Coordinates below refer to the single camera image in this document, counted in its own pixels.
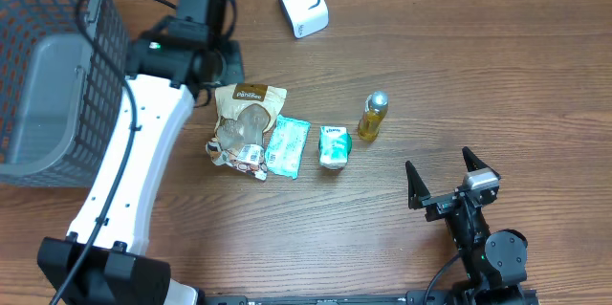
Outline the beige brown snack bag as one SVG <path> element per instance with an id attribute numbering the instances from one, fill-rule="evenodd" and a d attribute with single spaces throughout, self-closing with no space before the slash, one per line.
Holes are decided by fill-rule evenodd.
<path id="1" fill-rule="evenodd" d="M 264 84 L 216 89 L 217 122 L 214 137 L 206 145 L 213 164 L 266 180 L 264 135 L 273 128 L 286 96 L 286 89 Z"/>

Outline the teal wipes packet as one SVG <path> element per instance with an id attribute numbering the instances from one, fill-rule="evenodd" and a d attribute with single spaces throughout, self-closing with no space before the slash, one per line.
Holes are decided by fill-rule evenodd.
<path id="1" fill-rule="evenodd" d="M 275 129 L 265 151 L 268 169 L 280 176 L 298 177 L 302 152 L 311 123 L 305 120 L 283 117 L 276 119 Z"/>

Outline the yellow dish soap bottle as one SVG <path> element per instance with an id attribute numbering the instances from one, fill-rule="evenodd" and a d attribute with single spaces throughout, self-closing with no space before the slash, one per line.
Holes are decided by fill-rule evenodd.
<path id="1" fill-rule="evenodd" d="M 358 136 L 362 140 L 372 142 L 378 137 L 388 106 L 388 94 L 384 91 L 376 91 L 367 97 L 358 124 Z"/>

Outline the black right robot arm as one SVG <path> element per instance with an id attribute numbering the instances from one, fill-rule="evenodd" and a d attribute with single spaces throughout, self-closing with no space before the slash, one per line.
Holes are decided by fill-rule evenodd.
<path id="1" fill-rule="evenodd" d="M 457 249 L 429 282 L 423 294 L 413 297 L 424 304 L 537 304 L 535 290 L 525 290 L 528 241 L 519 231 L 490 232 L 482 208 L 498 196 L 501 176 L 468 147 L 462 149 L 467 167 L 463 183 L 447 195 L 433 197 L 415 166 L 405 164 L 408 206 L 423 208 L 429 222 L 443 219 Z M 468 279 L 435 295 L 433 287 L 455 261 L 460 260 Z"/>

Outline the teal tissue pack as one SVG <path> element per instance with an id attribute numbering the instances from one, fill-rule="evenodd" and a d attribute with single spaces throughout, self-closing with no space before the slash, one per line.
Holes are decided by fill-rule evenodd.
<path id="1" fill-rule="evenodd" d="M 345 127 L 321 126 L 319 130 L 319 164 L 328 169 L 342 169 L 348 164 Z"/>

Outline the green lidded white jar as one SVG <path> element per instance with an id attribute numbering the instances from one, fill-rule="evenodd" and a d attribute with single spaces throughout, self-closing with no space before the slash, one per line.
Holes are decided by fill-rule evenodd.
<path id="1" fill-rule="evenodd" d="M 349 156 L 352 151 L 352 147 L 353 147 L 352 138 L 349 133 L 345 134 L 345 139 L 346 139 L 346 154 L 347 156 Z"/>

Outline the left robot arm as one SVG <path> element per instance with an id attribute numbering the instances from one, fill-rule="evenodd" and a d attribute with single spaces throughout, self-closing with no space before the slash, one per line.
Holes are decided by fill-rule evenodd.
<path id="1" fill-rule="evenodd" d="M 113 67 L 120 112 L 98 175 L 67 235 L 45 238 L 38 251 L 54 302 L 205 302 L 202 290 L 175 281 L 146 251 L 164 170 L 199 96 L 244 78 L 236 20 L 235 0 L 178 0 Z"/>

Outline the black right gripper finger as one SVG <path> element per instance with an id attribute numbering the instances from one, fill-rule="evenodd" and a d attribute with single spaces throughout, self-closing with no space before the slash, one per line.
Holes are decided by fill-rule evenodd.
<path id="1" fill-rule="evenodd" d="M 430 192 L 411 161 L 405 163 L 405 170 L 408 181 L 408 207 L 410 209 L 422 208 L 423 201 L 430 198 Z"/>
<path id="2" fill-rule="evenodd" d="M 480 158 L 478 158 L 469 147 L 464 146 L 462 148 L 462 154 L 468 172 L 488 167 L 492 169 L 493 172 L 501 179 L 501 176 L 493 168 L 489 167 Z"/>

